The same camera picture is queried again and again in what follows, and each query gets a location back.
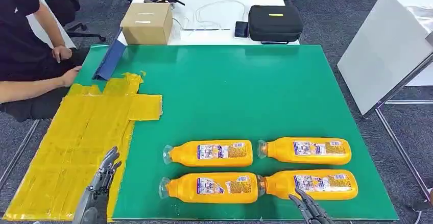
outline black case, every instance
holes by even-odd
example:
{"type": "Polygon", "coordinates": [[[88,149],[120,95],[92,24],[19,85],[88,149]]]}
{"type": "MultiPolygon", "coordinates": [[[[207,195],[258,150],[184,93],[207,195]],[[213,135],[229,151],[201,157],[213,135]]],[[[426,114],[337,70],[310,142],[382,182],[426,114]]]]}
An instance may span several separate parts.
{"type": "Polygon", "coordinates": [[[250,38],[260,42],[293,42],[299,39],[303,24],[293,6],[252,6],[248,14],[250,38]]]}

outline cardboard box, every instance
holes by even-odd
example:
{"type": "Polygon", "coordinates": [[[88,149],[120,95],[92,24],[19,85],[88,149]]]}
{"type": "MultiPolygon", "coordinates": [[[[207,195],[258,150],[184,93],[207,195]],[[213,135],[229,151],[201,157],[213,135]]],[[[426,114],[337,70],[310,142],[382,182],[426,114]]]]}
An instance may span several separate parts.
{"type": "Polygon", "coordinates": [[[168,3],[132,3],[121,22],[129,44],[167,44],[173,26],[168,3]]]}

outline white desk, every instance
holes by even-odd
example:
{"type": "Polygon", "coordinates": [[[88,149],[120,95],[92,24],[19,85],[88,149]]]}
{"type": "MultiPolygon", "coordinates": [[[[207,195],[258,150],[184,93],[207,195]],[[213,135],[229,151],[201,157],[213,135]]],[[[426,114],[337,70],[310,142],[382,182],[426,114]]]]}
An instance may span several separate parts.
{"type": "MultiPolygon", "coordinates": [[[[44,4],[53,15],[54,19],[57,22],[57,26],[60,29],[60,33],[62,34],[63,40],[65,41],[66,47],[68,48],[76,48],[68,34],[66,33],[65,29],[63,29],[62,25],[60,25],[59,21],[57,20],[56,16],[53,14],[51,9],[46,4],[45,0],[39,0],[42,4],[44,4]]],[[[53,44],[51,43],[50,38],[48,37],[48,34],[45,32],[45,30],[42,28],[42,26],[39,24],[39,22],[36,20],[35,16],[33,14],[27,16],[27,20],[29,21],[29,25],[32,28],[35,35],[41,39],[43,42],[47,43],[51,48],[53,48],[53,44]]]]}
{"type": "MultiPolygon", "coordinates": [[[[133,4],[143,3],[144,0],[132,0],[133,4]]],[[[176,3],[172,10],[173,18],[178,20],[184,29],[222,29],[213,31],[184,31],[176,21],[173,21],[172,33],[168,45],[245,45],[260,44],[251,39],[234,38],[234,26],[236,21],[248,21],[248,12],[253,5],[272,5],[284,6],[284,0],[180,0],[185,6],[176,3]],[[201,21],[211,21],[200,23],[194,18],[195,12],[202,6],[216,3],[203,8],[200,11],[201,21]]],[[[123,34],[119,36],[119,41],[126,44],[123,34]]]]}

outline floor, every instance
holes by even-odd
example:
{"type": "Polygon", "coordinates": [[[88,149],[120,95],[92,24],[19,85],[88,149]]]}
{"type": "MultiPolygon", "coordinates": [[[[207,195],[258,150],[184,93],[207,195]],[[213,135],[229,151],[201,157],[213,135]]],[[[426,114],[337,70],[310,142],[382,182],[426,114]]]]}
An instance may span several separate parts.
{"type": "MultiPolygon", "coordinates": [[[[294,4],[299,8],[304,22],[304,33],[300,40],[303,44],[320,44],[322,46],[400,217],[398,223],[414,223],[417,213],[413,212],[409,205],[414,201],[423,200],[423,195],[415,179],[392,145],[378,117],[375,114],[367,119],[360,116],[350,92],[336,68],[338,60],[375,2],[376,0],[296,0],[294,4]]],[[[128,8],[128,2],[126,0],[80,0],[80,3],[82,9],[77,13],[77,20],[85,22],[89,32],[100,33],[107,37],[107,43],[111,42],[123,14],[128,8]]],[[[76,38],[74,42],[79,47],[89,47],[92,44],[97,44],[98,39],[76,38]]],[[[433,88],[404,89],[399,96],[404,98],[432,98],[433,88]]],[[[405,107],[400,105],[394,108],[388,106],[383,108],[383,113],[407,149],[427,185],[433,186],[433,176],[431,175],[433,168],[433,161],[431,160],[433,158],[433,143],[431,143],[433,139],[432,105],[406,105],[405,107]]],[[[49,123],[48,120],[40,123],[18,165],[0,191],[0,212],[5,212],[49,123]]],[[[7,114],[0,113],[0,145],[2,148],[0,173],[5,170],[30,126],[30,121],[17,123],[7,114]]],[[[433,209],[423,213],[419,223],[431,223],[431,220],[433,220],[433,209]]],[[[139,222],[156,223],[155,221],[122,221],[122,223],[131,224],[139,222]]],[[[375,222],[354,221],[354,223],[375,222]]]]}

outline plastic bottle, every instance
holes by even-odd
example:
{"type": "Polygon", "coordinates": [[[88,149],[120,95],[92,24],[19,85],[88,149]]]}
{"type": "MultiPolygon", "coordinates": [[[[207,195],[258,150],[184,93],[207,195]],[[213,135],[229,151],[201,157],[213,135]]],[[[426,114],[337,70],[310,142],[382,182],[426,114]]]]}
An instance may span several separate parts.
{"type": "Polygon", "coordinates": [[[282,162],[308,164],[346,164],[352,158],[349,143],[338,138],[282,137],[258,142],[258,156],[282,162]]]}
{"type": "Polygon", "coordinates": [[[175,180],[163,178],[159,196],[189,203],[247,204],[264,194],[261,179],[247,172],[191,173],[175,180]]]}
{"type": "Polygon", "coordinates": [[[181,146],[165,146],[164,163],[185,166],[248,166],[253,163],[249,140],[190,141],[181,146]]]}
{"type": "Polygon", "coordinates": [[[349,200],[358,194],[353,174],[343,169],[286,170],[264,177],[260,186],[267,194],[288,199],[289,194],[299,195],[295,186],[315,200],[349,200]]]}

